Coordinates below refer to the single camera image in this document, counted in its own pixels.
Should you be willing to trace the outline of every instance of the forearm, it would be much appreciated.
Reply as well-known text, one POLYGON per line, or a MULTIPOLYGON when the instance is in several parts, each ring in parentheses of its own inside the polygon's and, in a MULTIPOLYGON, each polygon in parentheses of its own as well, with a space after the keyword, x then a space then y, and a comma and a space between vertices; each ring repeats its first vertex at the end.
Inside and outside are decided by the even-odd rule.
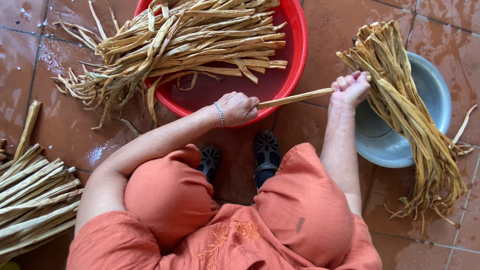
POLYGON ((347 197, 350 210, 361 216, 358 158, 355 146, 355 109, 333 100, 320 160, 347 197))
POLYGON ((125 211, 123 194, 128 177, 143 163, 183 148, 221 124, 215 107, 205 107, 129 142, 107 158, 90 176, 77 215, 75 233, 92 218, 125 211))
POLYGON ((129 142, 106 159, 96 172, 118 172, 128 176, 143 163, 183 148, 220 124, 216 108, 204 107, 129 142))

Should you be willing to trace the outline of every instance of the floral embroidery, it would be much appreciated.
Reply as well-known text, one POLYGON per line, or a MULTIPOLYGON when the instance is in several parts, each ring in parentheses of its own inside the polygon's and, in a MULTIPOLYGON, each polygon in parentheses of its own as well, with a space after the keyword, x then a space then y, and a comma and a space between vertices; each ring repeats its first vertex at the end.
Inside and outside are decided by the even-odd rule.
POLYGON ((215 257, 218 256, 218 251, 221 246, 225 245, 225 242, 228 239, 228 232, 231 228, 236 229, 241 235, 245 236, 248 240, 258 239, 260 237, 260 231, 258 226, 253 224, 253 222, 243 222, 240 218, 231 218, 228 222, 228 231, 223 224, 219 224, 216 228, 216 232, 211 232, 214 241, 217 245, 208 245, 208 250, 198 254, 194 259, 200 258, 201 260, 208 261, 206 265, 207 270, 212 270, 212 267, 219 263, 215 261, 215 257))
POLYGON ((248 240, 258 239, 260 237, 260 231, 258 230, 258 226, 254 225, 253 222, 244 223, 239 218, 231 218, 230 223, 236 222, 238 232, 247 237, 248 240))

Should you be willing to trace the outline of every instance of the foot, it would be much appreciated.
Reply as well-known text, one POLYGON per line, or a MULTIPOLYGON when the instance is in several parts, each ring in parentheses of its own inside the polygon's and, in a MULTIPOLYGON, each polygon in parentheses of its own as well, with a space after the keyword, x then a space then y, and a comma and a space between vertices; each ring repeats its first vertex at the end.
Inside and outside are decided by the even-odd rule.
POLYGON ((199 150, 202 153, 202 161, 197 171, 203 172, 207 181, 211 183, 222 160, 222 151, 217 146, 203 146, 199 150))
POLYGON ((268 130, 260 131, 255 138, 253 152, 257 163, 254 178, 258 190, 268 178, 275 175, 280 166, 278 139, 268 130))

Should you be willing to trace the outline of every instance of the wrist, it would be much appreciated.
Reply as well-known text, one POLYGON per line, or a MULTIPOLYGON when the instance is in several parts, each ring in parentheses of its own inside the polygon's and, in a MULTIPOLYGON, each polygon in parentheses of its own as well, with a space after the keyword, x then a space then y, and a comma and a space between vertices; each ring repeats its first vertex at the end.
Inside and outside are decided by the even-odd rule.
POLYGON ((330 98, 330 105, 328 108, 336 112, 348 114, 355 114, 356 111, 356 106, 352 105, 348 100, 334 97, 330 98))
POLYGON ((202 115, 211 129, 222 127, 220 113, 215 105, 209 105, 201 108, 202 115))

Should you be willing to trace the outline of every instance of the wet floor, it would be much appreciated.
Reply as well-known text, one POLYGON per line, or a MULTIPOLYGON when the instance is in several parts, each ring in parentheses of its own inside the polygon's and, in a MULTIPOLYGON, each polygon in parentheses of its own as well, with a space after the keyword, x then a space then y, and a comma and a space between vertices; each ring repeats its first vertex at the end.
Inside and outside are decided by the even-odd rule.
MULTIPOLYGON (((107 5, 96 0, 94 8, 107 36, 112 36, 107 5)), ((133 17, 136 1, 111 1, 119 23, 133 17)), ((448 136, 460 128, 465 113, 480 94, 480 2, 477 0, 300 0, 309 31, 309 54, 303 77, 294 94, 329 87, 349 72, 336 51, 351 47, 351 36, 364 24, 395 19, 408 51, 425 57, 442 74, 452 97, 452 122, 448 136)), ((57 91, 50 77, 66 75, 69 67, 82 71, 78 61, 100 62, 94 53, 56 28, 60 14, 65 22, 97 31, 86 0, 7 0, 0 17, 0 137, 7 138, 7 153, 13 154, 21 137, 27 107, 42 102, 31 143, 40 143, 49 160, 61 158, 79 169, 85 183, 91 171, 116 149, 135 138, 121 122, 107 121, 100 130, 100 117, 84 110, 76 99, 57 91)), ((309 142, 321 153, 326 127, 328 97, 283 106, 254 125, 213 130, 195 143, 218 145, 222 165, 213 185, 214 198, 248 205, 256 194, 252 179, 253 137, 272 130, 282 155, 296 144, 309 142)), ((123 111, 141 133, 152 127, 147 112, 142 118, 141 98, 134 96, 123 111)), ((161 124, 177 119, 158 106, 161 124)), ((480 111, 474 111, 461 136, 463 143, 480 146, 480 111)), ((477 167, 480 149, 461 157, 458 166, 469 193, 462 196, 448 218, 450 225, 433 213, 421 221, 388 219, 384 204, 396 209, 413 185, 414 168, 387 169, 359 158, 364 220, 371 230, 384 269, 478 269, 480 260, 480 186, 477 167)), ((17 257, 23 270, 64 268, 72 233, 43 248, 17 257)))

